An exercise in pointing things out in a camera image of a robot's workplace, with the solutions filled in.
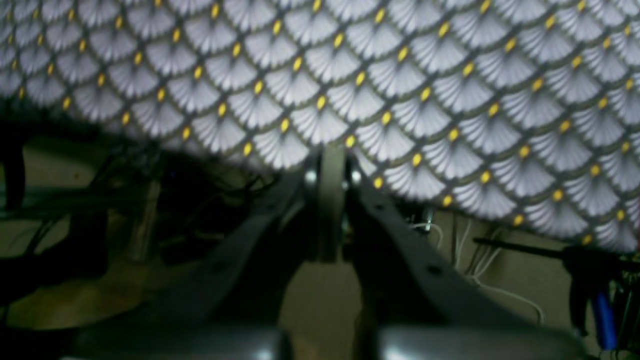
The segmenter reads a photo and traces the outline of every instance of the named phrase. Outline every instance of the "patterned fabric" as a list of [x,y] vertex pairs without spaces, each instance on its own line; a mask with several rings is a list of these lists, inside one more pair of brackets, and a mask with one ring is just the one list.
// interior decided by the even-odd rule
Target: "patterned fabric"
[[0,0],[0,96],[616,252],[640,230],[635,0]]

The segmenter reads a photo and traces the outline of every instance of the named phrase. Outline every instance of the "cable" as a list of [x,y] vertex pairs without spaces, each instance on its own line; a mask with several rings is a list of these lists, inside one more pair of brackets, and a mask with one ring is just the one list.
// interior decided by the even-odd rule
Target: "cable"
[[[501,229],[496,229],[494,230],[494,232],[492,232],[490,238],[493,240],[495,239],[496,235],[498,235],[501,232]],[[484,284],[480,281],[480,276],[482,276],[487,269],[489,269],[489,266],[491,266],[491,264],[493,263],[493,260],[498,256],[498,254],[500,253],[500,248],[495,249],[493,252],[487,252],[476,264],[476,266],[474,267],[474,271],[473,274],[471,274],[470,276],[468,276],[468,278],[475,283],[476,285],[478,285],[480,288],[484,288],[486,290],[491,290],[494,291],[496,293],[500,293],[503,294],[505,296],[509,296],[513,299],[519,300],[521,302],[524,302],[525,304],[530,305],[531,307],[533,307],[533,309],[536,311],[536,313],[538,314],[538,325],[544,325],[545,322],[547,321],[547,316],[544,312],[544,310],[542,309],[542,307],[540,307],[540,305],[536,304],[535,302],[520,296],[516,293],[512,293],[510,291],[507,291],[505,289],[501,289],[501,288],[497,288],[495,286],[489,286],[487,284]]]
[[462,235],[462,240],[459,240],[458,237],[456,237],[456,251],[454,253],[454,259],[453,259],[453,267],[455,269],[457,269],[458,266],[460,265],[460,257],[462,255],[462,247],[465,245],[465,241],[467,240],[467,236],[469,236],[469,231],[471,230],[472,221],[473,220],[468,219],[467,228],[465,229],[465,233]]
[[438,233],[438,235],[440,235],[440,237],[438,238],[438,241],[436,241],[436,245],[435,245],[436,249],[439,249],[440,248],[440,244],[442,243],[442,239],[444,239],[444,233],[442,232],[442,228],[440,226],[437,226],[434,223],[430,223],[429,224],[427,222],[421,222],[421,223],[418,223],[418,224],[411,224],[411,228],[412,229],[418,229],[420,227],[425,227],[427,225],[431,225],[431,228],[433,228],[436,231],[436,233]]

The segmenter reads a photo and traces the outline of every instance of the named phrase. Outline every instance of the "metal frame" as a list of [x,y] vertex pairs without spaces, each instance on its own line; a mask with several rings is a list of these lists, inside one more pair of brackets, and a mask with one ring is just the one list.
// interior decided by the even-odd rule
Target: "metal frame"
[[[191,276],[148,304],[81,329],[70,354],[80,359],[153,359],[160,353],[163,359],[193,354],[291,358],[286,337],[275,327],[286,286],[304,260],[324,260],[325,250],[334,245],[318,244],[311,235],[326,224],[318,221],[319,211],[327,209],[321,202],[331,201],[318,196],[320,157],[284,176]],[[406,226],[353,159],[345,162],[344,173],[344,181],[332,183],[346,190],[344,210],[354,240],[337,248],[353,262],[364,289],[365,321],[358,329],[355,357],[585,358],[568,333],[537,328],[471,287]],[[329,190],[323,188],[322,194]],[[320,242],[336,241],[324,234]],[[201,341],[213,324],[211,331],[233,335],[226,341]],[[251,327],[238,330],[238,324]],[[261,341],[243,342],[255,340],[256,329],[269,330],[258,336]],[[229,343],[244,345],[230,350]]]

